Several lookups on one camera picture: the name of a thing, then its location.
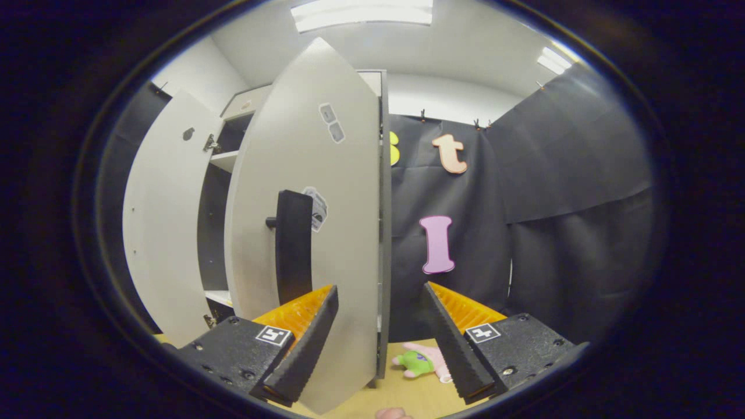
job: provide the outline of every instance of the white ceiling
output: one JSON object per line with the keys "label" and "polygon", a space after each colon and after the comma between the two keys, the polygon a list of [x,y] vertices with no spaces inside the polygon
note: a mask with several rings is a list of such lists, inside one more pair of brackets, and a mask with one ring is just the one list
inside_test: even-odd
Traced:
{"label": "white ceiling", "polygon": [[521,97],[555,76],[536,63],[548,38],[476,0],[434,0],[431,26],[358,23],[298,34],[290,7],[307,2],[269,1],[213,33],[248,86],[272,83],[315,37],[356,69],[451,78]]}

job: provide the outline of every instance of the cabinet door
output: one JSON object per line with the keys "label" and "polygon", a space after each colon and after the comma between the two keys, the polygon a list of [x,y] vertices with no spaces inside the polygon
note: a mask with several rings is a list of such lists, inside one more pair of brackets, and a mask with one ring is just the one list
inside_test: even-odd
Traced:
{"label": "cabinet door", "polygon": [[197,213],[222,120],[188,93],[176,94],[142,140],[127,180],[124,249],[145,308],[176,347],[208,328],[197,258]]}
{"label": "cabinet door", "polygon": [[300,398],[319,413],[375,376],[380,150],[378,97],[317,38],[275,80],[230,181],[228,287],[236,315],[249,319],[279,304],[274,232],[264,223],[276,214],[277,194],[313,187],[326,202],[323,225],[311,234],[313,288],[335,284],[339,310]]}

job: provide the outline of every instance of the stuffed toy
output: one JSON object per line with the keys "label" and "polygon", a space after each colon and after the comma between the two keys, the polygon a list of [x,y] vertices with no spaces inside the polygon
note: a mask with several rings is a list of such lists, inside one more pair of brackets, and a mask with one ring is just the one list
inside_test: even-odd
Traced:
{"label": "stuffed toy", "polygon": [[394,365],[406,367],[404,377],[414,378],[422,374],[434,371],[440,382],[451,382],[448,366],[440,349],[428,347],[413,342],[404,343],[404,349],[408,352],[393,358]]}

